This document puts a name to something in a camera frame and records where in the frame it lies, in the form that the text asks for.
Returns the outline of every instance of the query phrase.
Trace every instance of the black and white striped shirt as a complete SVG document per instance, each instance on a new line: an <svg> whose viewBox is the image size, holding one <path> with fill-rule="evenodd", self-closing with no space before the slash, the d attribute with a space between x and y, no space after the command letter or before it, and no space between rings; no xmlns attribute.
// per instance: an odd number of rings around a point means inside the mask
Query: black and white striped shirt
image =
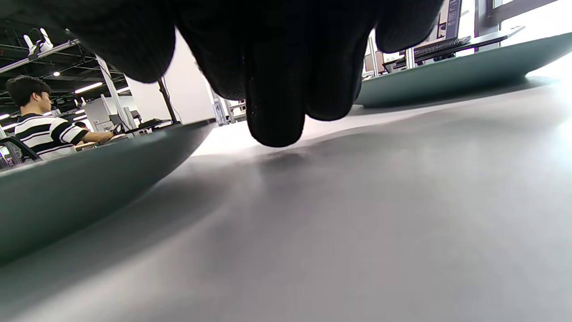
<svg viewBox="0 0 572 322"><path fill-rule="evenodd" d="M87 130L64 119L38 114L22 116L15 128L16 138L36 152L42 160L75 153L74 145L87 133Z"/></svg>

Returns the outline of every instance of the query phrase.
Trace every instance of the man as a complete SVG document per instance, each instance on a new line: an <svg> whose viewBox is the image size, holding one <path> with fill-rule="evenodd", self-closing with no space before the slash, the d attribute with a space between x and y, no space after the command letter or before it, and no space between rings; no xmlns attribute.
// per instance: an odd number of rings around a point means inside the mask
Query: man
<svg viewBox="0 0 572 322"><path fill-rule="evenodd" d="M77 127L81 127L82 129L85 129L85 130L91 132L91 130L89 129L89 127L88 127L84 122L81 122L81 121L75 122L74 125L77 126Z"/></svg>
<svg viewBox="0 0 572 322"><path fill-rule="evenodd" d="M54 116L51 111L50 87L38 78L18 76L6 82L10 97L20 107L22 117L15 128L15 136L42 160L50 160L75 153L80 141L103 143L111 139L111 132L89 132Z"/></svg>

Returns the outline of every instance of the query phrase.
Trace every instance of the ceiling light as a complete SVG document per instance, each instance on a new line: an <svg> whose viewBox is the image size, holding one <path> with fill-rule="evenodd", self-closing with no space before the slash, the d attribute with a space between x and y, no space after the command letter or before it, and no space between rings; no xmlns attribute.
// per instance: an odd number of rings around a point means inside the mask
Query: ceiling light
<svg viewBox="0 0 572 322"><path fill-rule="evenodd" d="M76 90L74 93L79 94L79 93L82 93L82 92L85 92L85 91L89 91L90 89L93 89L93 88L96 88L96 87L100 87L101 85L103 85L103 83L102 83L102 82L98 82L98 83L95 83L95 84L86 86L86 87L84 87L84 88L80 88L80 89Z"/></svg>
<svg viewBox="0 0 572 322"><path fill-rule="evenodd" d="M117 93L123 93L124 91L128 91L129 89L130 89L129 86L123 87L122 89L118 89Z"/></svg>
<svg viewBox="0 0 572 322"><path fill-rule="evenodd" d="M3 127L2 129L3 129L3 130L7 130L7 129L10 129L10 128L16 127L16 124L17 124L17 123L12 123L12 124L10 124L10 125L6 125L6 126Z"/></svg>

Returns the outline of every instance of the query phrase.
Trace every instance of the finger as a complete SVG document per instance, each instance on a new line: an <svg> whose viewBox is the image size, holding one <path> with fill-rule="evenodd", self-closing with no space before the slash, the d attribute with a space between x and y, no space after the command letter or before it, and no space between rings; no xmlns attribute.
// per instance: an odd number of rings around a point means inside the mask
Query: finger
<svg viewBox="0 0 572 322"><path fill-rule="evenodd" d="M245 93L241 7L235 1L173 2L175 23L214 91L230 100Z"/></svg>
<svg viewBox="0 0 572 322"><path fill-rule="evenodd" d="M361 81L368 36L376 21L376 1L322 1L316 13L316 50L308 94L308 116L346 116Z"/></svg>
<svg viewBox="0 0 572 322"><path fill-rule="evenodd" d="M375 33L379 50L395 53L427 39L435 26L443 1L385 1Z"/></svg>
<svg viewBox="0 0 572 322"><path fill-rule="evenodd" d="M128 77L158 80L174 52L174 23L165 1L26 0Z"/></svg>
<svg viewBox="0 0 572 322"><path fill-rule="evenodd" d="M300 138L309 72L305 0L261 1L248 21L247 121L252 136L271 147Z"/></svg>

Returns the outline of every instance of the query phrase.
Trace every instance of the dark green base plate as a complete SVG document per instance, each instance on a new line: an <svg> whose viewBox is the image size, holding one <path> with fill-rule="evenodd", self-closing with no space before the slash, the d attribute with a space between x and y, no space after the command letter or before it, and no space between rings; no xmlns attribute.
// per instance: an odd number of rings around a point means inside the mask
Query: dark green base plate
<svg viewBox="0 0 572 322"><path fill-rule="evenodd" d="M449 98L524 77L572 52L572 33L423 65L362 82L355 104L391 107Z"/></svg>
<svg viewBox="0 0 572 322"><path fill-rule="evenodd" d="M206 120L0 174L0 264L127 205L179 166L215 124Z"/></svg>

